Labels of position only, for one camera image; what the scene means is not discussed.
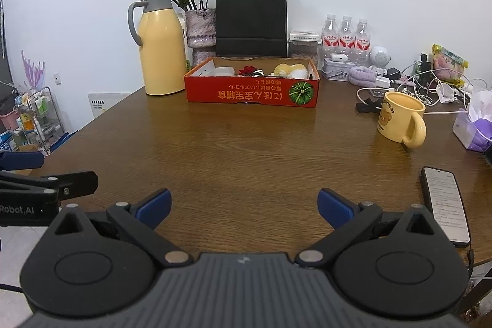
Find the red artificial rose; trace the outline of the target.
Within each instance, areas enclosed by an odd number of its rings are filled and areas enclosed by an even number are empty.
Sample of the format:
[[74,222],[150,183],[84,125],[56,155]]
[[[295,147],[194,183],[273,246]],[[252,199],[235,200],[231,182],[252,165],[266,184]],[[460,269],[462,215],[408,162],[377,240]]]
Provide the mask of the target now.
[[256,71],[257,68],[254,66],[245,66],[239,70],[239,75],[241,77],[251,77]]

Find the clear plastic bag bundle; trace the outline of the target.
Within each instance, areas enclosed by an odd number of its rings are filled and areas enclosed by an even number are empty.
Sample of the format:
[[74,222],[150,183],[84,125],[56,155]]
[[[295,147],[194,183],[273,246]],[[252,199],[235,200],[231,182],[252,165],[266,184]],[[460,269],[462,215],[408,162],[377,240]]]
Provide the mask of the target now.
[[234,77],[235,70],[233,67],[215,67],[213,71],[208,74],[210,77]]

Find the metal storage cart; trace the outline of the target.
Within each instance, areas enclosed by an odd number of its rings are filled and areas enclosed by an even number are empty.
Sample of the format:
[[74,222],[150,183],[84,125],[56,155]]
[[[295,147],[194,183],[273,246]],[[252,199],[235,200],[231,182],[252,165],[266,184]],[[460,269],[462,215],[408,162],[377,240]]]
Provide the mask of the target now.
[[14,147],[34,146],[45,156],[51,154],[67,135],[49,87],[30,93],[12,89],[3,96],[1,125],[10,134]]

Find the smartphone with lit screen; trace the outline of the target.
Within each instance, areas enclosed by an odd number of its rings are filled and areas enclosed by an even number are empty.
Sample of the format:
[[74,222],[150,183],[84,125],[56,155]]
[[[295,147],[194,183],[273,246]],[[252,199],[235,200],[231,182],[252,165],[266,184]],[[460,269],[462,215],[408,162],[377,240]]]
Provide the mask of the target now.
[[468,247],[471,244],[470,228],[454,173],[423,167],[419,179],[424,204],[445,235],[456,247]]

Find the yellow bear mug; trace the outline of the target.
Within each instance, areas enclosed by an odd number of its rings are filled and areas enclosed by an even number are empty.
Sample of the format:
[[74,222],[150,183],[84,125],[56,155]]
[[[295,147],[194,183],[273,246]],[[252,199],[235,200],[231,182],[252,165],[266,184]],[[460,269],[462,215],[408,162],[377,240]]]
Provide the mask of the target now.
[[405,93],[384,94],[377,124],[378,132],[409,149],[423,145],[427,128],[424,122],[425,105]]

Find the purple tissue gift bag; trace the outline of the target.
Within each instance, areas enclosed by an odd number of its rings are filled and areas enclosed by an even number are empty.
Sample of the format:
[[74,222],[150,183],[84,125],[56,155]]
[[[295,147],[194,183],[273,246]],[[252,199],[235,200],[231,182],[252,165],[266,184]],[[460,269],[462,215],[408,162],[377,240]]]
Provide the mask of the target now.
[[491,147],[491,107],[491,90],[478,89],[468,106],[459,110],[453,133],[466,150],[483,153]]

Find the black hair bow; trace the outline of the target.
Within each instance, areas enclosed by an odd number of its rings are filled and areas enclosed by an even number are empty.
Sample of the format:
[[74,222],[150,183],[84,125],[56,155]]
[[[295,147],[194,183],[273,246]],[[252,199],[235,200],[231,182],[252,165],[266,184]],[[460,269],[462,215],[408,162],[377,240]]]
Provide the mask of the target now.
[[364,114],[364,113],[376,113],[376,114],[379,114],[380,110],[382,108],[382,103],[383,103],[382,98],[378,98],[375,101],[373,101],[370,98],[367,98],[363,101],[357,102],[355,105],[355,109],[356,109],[357,113],[362,113],[362,114]]

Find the purple fluffy scrunchie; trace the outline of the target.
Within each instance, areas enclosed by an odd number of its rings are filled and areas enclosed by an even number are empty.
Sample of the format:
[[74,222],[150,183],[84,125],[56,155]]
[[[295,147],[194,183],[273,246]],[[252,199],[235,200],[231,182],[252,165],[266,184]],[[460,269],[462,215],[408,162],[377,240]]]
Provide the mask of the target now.
[[349,70],[348,81],[356,87],[377,87],[377,73],[365,66],[355,66]]

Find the pink plush snack packet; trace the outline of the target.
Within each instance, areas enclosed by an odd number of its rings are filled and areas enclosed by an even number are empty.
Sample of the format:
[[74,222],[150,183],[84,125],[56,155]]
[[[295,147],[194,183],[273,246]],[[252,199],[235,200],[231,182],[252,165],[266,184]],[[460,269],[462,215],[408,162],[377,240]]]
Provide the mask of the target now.
[[439,44],[432,46],[432,61],[433,73],[439,80],[456,87],[464,86],[465,70],[469,67],[468,61]]

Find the lavender tin box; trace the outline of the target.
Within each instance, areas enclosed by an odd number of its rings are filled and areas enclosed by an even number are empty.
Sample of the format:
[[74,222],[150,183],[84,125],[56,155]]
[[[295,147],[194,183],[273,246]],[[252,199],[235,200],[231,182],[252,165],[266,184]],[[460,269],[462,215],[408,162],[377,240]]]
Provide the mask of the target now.
[[353,67],[356,67],[356,65],[348,61],[325,59],[322,73],[326,79],[331,81],[349,81],[349,72]]

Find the white earbuds case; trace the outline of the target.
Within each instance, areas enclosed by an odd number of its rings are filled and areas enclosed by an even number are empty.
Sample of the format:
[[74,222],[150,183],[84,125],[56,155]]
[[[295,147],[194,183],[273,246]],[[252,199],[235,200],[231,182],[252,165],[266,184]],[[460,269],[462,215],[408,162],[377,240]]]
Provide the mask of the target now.
[[349,58],[347,55],[341,54],[341,53],[332,53],[329,56],[331,61],[336,61],[336,62],[347,62],[349,61]]

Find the yellow white plush toy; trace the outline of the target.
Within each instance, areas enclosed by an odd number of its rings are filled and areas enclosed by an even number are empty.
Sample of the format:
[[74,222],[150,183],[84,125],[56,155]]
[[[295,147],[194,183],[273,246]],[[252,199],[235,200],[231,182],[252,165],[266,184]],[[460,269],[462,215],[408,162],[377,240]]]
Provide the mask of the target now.
[[294,65],[281,63],[274,68],[274,71],[270,75],[271,77],[282,77],[288,79],[307,79],[308,69],[300,63]]

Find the milk carton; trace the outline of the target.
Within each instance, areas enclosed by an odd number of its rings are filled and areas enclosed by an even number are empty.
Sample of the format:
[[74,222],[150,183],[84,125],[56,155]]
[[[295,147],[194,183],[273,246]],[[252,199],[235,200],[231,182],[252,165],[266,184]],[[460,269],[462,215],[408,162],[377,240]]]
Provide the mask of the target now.
[[186,71],[188,72],[192,68],[192,56],[190,55],[190,48],[188,47],[187,26],[184,13],[178,13],[177,16],[183,30]]

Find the red cardboard box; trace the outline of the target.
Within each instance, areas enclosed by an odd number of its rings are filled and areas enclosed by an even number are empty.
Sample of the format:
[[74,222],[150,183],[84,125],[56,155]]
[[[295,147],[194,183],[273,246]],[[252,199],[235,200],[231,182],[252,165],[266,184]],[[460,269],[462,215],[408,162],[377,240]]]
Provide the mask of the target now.
[[[307,79],[271,77],[281,63],[303,64]],[[215,67],[233,67],[234,77],[210,77]],[[251,77],[241,77],[239,70],[254,66]],[[320,76],[310,59],[280,57],[210,57],[184,76],[187,98],[191,102],[257,103],[269,106],[315,107]]]

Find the water bottle left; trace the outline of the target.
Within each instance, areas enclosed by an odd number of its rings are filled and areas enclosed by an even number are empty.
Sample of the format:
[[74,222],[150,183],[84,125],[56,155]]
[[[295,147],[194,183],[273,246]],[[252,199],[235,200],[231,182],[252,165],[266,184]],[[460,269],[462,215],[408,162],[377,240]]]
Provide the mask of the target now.
[[328,14],[322,30],[323,56],[329,57],[335,53],[339,46],[339,29],[336,23],[336,16]]

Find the water bottle middle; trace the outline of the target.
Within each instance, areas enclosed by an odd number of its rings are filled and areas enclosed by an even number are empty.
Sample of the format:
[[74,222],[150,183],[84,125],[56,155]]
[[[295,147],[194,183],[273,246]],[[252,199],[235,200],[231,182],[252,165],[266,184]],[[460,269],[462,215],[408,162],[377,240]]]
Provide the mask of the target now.
[[352,28],[352,18],[343,16],[339,29],[339,52],[348,56],[355,46],[355,33]]

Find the clear acrylic organizer box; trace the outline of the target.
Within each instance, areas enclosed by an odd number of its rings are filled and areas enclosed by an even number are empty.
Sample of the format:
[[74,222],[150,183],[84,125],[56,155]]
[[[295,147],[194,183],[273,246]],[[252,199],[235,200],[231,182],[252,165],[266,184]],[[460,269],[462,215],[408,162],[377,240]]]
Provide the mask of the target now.
[[293,30],[288,35],[288,56],[317,59],[320,43],[321,37],[318,33]]

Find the pink white ceramic vase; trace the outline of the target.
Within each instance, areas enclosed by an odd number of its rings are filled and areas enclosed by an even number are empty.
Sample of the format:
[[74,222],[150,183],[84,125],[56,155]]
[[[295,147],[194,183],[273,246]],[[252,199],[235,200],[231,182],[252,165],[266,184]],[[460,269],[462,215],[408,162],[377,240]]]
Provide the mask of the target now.
[[192,50],[192,66],[216,55],[216,13],[207,8],[185,13],[188,47]]

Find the black paper shopping bag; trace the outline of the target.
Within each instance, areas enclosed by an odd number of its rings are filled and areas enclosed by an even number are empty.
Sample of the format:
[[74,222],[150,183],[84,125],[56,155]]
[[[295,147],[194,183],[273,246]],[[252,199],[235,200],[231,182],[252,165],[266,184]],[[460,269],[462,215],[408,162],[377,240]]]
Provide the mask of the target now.
[[215,0],[216,53],[286,57],[287,0]]

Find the white wall outlet panel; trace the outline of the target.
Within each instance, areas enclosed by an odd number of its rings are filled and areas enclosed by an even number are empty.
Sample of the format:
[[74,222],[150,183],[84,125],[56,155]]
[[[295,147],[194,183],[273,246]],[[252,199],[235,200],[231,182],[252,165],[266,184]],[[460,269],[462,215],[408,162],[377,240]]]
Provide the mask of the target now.
[[88,101],[93,113],[93,117],[97,118],[113,107],[130,93],[88,93]]

